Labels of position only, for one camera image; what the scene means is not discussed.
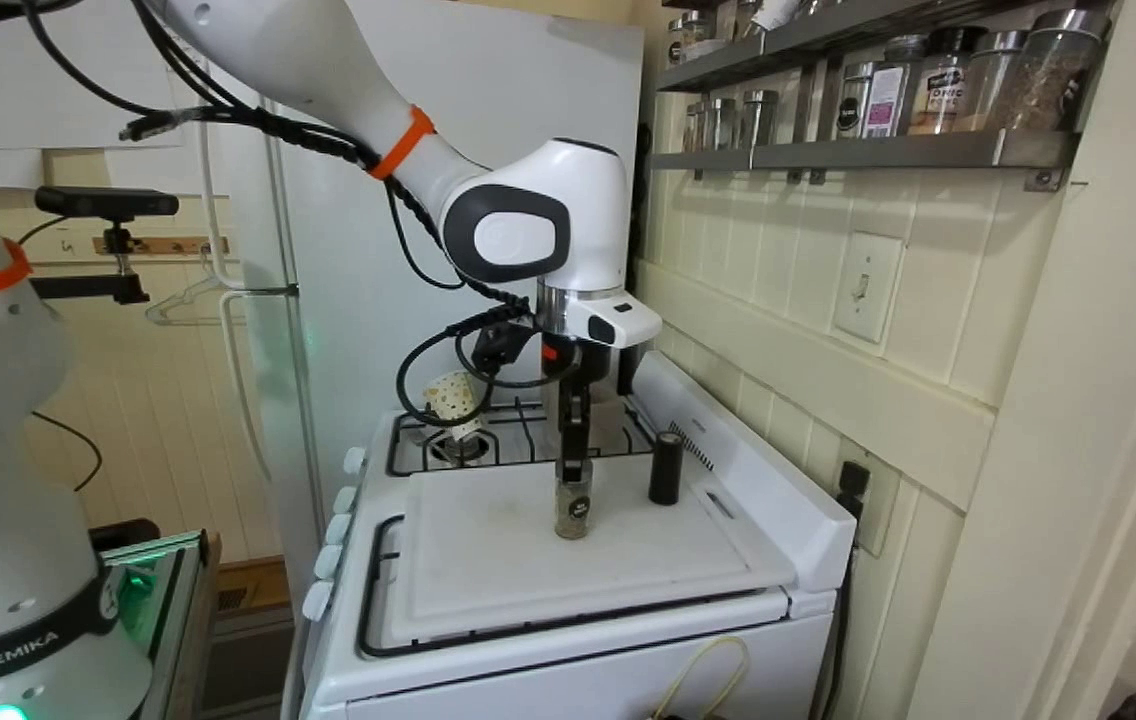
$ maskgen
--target refrigerator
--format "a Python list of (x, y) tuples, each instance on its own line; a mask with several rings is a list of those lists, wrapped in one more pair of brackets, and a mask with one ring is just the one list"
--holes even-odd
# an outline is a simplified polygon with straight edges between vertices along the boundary
[[(387, 79), (462, 155), (498, 166), (546, 137), (570, 137), (616, 146), (636, 177), (638, 29), (454, 0), (349, 3)], [(352, 165), (256, 130), (216, 130), (216, 187), (230, 199), (246, 278), (222, 306), (244, 344), (246, 424), (295, 597), (332, 497), (354, 478), (377, 420), (401, 406), (401, 360), (489, 298), (420, 284), (394, 243), (383, 185)], [(417, 265), (447, 278), (443, 256), (401, 216)], [(443, 367), (454, 360), (431, 351), (411, 382)]]

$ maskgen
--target white stove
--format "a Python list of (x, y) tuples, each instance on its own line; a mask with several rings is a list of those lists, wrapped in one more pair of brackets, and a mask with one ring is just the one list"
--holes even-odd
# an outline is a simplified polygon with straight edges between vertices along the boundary
[[(305, 717), (804, 717), (853, 516), (657, 351), (619, 416), (585, 539), (553, 531), (534, 403), (468, 441), (383, 420), (316, 560)], [(647, 499), (657, 432), (684, 437), (681, 502)]]

